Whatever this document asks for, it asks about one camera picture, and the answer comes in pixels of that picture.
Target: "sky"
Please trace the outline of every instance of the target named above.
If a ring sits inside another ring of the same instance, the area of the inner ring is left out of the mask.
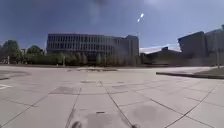
[[[0,44],[44,48],[48,33],[82,33],[138,35],[143,52],[179,50],[179,37],[220,28],[223,12],[223,0],[0,0]]]

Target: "paved ground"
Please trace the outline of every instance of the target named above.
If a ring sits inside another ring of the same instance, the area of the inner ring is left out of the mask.
[[[75,69],[0,67],[29,75],[0,81],[3,128],[223,128],[223,80],[155,75],[197,68]]]

